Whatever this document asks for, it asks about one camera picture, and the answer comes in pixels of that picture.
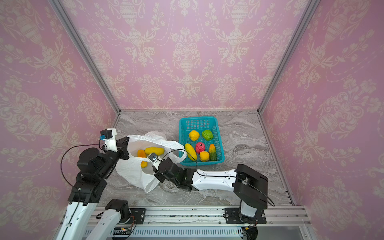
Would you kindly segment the white plastic bag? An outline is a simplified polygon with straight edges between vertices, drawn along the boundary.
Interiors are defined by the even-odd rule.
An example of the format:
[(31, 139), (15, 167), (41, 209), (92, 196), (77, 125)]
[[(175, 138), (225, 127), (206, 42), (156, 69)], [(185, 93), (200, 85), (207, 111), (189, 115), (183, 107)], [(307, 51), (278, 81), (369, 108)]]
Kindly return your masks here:
[[(170, 158), (175, 164), (186, 159), (187, 154), (182, 144), (176, 141), (167, 140), (161, 132), (148, 132), (145, 135), (129, 135), (128, 160), (119, 160), (116, 166), (117, 173), (127, 180), (131, 185), (140, 188), (148, 193), (152, 191), (160, 181), (154, 176), (152, 163), (148, 158), (137, 157), (138, 150), (145, 150), (149, 147), (160, 147), (165, 150), (163, 155)], [(141, 161), (146, 161), (148, 166), (141, 167)]]

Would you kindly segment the yellow lemon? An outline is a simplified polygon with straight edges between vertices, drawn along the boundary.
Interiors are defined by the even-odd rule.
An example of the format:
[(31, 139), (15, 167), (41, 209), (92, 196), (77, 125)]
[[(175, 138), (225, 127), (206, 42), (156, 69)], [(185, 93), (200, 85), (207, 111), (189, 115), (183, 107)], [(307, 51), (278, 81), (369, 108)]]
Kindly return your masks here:
[(185, 151), (187, 153), (188, 158), (191, 161), (193, 161), (193, 162), (197, 161), (197, 153), (191, 144), (189, 144), (189, 143), (185, 144)]

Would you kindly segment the yellow orange bell pepper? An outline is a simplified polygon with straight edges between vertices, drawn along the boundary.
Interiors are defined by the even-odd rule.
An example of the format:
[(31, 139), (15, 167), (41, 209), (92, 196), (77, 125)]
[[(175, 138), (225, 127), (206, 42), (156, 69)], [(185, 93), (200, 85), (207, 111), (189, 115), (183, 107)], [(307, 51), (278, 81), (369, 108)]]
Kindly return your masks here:
[(199, 153), (201, 162), (208, 162), (210, 160), (210, 153), (207, 151), (202, 151)]

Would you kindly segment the pink red fruit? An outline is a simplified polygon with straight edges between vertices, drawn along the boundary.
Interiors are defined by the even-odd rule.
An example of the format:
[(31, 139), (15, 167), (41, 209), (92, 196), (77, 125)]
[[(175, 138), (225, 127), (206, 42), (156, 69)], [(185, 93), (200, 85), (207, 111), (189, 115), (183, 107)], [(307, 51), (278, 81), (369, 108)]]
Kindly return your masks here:
[(204, 143), (199, 142), (195, 146), (195, 151), (197, 154), (200, 154), (201, 152), (204, 152), (206, 150), (206, 146)]

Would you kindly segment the round yellow citrus fruit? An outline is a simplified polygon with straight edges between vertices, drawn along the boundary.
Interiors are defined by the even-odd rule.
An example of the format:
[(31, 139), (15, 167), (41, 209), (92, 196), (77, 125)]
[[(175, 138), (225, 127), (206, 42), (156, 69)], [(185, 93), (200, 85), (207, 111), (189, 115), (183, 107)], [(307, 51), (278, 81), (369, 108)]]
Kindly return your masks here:
[(198, 131), (192, 130), (189, 133), (189, 138), (193, 142), (197, 141), (199, 139), (199, 137), (200, 137), (200, 133)]

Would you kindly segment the teal plastic basket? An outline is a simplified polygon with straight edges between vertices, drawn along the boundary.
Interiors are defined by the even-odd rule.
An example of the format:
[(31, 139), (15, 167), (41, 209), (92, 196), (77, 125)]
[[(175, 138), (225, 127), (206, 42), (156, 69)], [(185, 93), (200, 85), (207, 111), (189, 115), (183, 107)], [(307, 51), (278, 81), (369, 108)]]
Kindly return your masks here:
[[(191, 141), (189, 138), (189, 133), (192, 130), (198, 131), (200, 133), (199, 139), (195, 142)], [(204, 130), (211, 130), (213, 132), (214, 138), (210, 141), (206, 141), (202, 137), (202, 132)], [(193, 162), (188, 157), (186, 157), (186, 159), (183, 162), (181, 162), (183, 166), (189, 166), (189, 167), (190, 166), (192, 167), (208, 166), (208, 165), (221, 164), (225, 161), (226, 157), (225, 157), (222, 138), (220, 134), (219, 123), (215, 117), (191, 117), (191, 118), (182, 118), (179, 121), (179, 143), (182, 144), (183, 146), (186, 143), (189, 143), (195, 149), (196, 144), (199, 142), (202, 142), (205, 144), (206, 146), (205, 151), (207, 152), (209, 152), (209, 146), (211, 144), (214, 144), (217, 150), (217, 160), (214, 162), (211, 162), (211, 161), (201, 162), (200, 156), (199, 154), (197, 154), (196, 162)]]

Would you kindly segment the orange green mango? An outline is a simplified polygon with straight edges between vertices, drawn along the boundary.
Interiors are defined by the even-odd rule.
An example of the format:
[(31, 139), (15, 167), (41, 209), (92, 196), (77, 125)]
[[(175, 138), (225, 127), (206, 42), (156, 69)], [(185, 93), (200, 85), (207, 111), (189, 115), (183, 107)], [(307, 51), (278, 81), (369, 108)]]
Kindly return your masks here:
[(210, 161), (214, 162), (217, 160), (217, 150), (214, 144), (209, 146)]

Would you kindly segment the green apple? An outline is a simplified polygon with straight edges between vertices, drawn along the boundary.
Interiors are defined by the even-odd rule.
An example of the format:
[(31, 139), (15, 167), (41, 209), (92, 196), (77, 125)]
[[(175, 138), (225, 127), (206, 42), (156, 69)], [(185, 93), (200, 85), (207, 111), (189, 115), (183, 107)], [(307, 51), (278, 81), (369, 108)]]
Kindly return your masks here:
[(214, 135), (213, 135), (213, 132), (211, 130), (204, 130), (202, 132), (202, 137), (206, 140), (206, 141), (210, 141), (214, 138)]

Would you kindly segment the yellow banana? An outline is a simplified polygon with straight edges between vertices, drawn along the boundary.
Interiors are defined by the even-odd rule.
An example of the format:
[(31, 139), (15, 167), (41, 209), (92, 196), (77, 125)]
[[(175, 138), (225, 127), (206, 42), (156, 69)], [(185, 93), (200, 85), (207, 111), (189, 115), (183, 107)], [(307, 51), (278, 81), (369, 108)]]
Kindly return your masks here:
[[(147, 155), (144, 150), (138, 150), (137, 157), (139, 158), (147, 158)], [(148, 166), (148, 163), (146, 161), (141, 161), (141, 167), (146, 168)]]

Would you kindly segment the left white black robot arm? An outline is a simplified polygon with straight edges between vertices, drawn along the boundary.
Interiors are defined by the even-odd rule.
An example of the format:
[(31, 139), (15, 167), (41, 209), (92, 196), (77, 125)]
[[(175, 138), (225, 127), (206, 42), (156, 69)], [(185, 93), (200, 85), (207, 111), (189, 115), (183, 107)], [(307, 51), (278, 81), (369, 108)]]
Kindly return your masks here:
[(88, 221), (91, 218), (107, 179), (116, 168), (119, 160), (128, 160), (128, 137), (116, 141), (117, 150), (110, 147), (104, 149), (99, 144), (87, 145), (77, 162), (80, 170), (76, 183), (71, 184), (71, 194), (63, 224), (56, 236), (57, 240), (82, 239)]

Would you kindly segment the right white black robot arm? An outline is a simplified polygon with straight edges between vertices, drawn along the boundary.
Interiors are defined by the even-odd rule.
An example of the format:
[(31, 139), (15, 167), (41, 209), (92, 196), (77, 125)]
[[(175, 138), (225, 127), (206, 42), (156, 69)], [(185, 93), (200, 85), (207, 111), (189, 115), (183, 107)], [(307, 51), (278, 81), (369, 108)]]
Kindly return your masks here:
[(179, 189), (188, 192), (221, 190), (234, 193), (241, 200), (241, 216), (254, 218), (258, 211), (274, 205), (268, 197), (268, 178), (246, 165), (239, 164), (236, 169), (228, 171), (210, 172), (181, 168), (170, 158), (154, 158), (152, 164), (157, 180), (167, 180)]

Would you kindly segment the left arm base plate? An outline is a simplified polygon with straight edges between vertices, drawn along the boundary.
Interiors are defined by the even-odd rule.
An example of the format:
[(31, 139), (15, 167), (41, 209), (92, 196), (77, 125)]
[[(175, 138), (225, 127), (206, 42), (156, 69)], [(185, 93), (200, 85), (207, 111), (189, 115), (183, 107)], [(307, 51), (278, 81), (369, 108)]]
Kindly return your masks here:
[(133, 208), (128, 211), (123, 211), (121, 214), (121, 225), (143, 225), (146, 215), (145, 208)]

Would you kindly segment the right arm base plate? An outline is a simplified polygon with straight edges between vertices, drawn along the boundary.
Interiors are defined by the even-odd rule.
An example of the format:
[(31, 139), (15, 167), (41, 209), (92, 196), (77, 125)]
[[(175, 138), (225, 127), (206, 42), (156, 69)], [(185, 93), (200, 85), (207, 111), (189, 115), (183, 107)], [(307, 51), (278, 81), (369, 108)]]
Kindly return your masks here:
[(225, 208), (225, 213), (223, 217), (226, 220), (226, 224), (235, 225), (235, 224), (248, 224), (248, 225), (258, 225), (266, 224), (266, 215), (264, 210), (256, 210), (253, 217), (243, 215), (240, 211), (240, 208)]

